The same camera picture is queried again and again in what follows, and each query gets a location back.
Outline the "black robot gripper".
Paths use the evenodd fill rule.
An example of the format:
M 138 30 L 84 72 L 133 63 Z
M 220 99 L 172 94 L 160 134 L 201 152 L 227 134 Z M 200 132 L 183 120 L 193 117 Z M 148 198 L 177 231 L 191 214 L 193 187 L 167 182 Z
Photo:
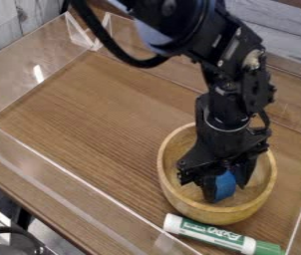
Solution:
M 193 103 L 195 142 L 176 161 L 179 184 L 195 183 L 208 203 L 220 200 L 217 191 L 220 176 L 228 170 L 240 189 L 249 180 L 257 155 L 267 151 L 271 135 L 264 111 L 263 127 L 249 127 L 248 119 L 239 126 L 225 127 L 213 118 L 208 94 L 200 95 Z

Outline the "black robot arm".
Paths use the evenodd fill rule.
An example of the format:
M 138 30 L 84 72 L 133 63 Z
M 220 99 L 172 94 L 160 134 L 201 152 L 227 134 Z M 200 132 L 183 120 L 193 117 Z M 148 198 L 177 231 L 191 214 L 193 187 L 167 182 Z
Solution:
M 195 99 L 195 142 L 176 161 L 176 175 L 180 184 L 192 182 L 215 203 L 245 186 L 268 147 L 264 108 L 275 86 L 262 39 L 227 12 L 223 0 L 108 1 L 132 17 L 152 57 L 137 59 L 122 50 L 86 0 L 70 0 L 70 5 L 120 61 L 148 69 L 184 56 L 200 66 L 207 92 Z

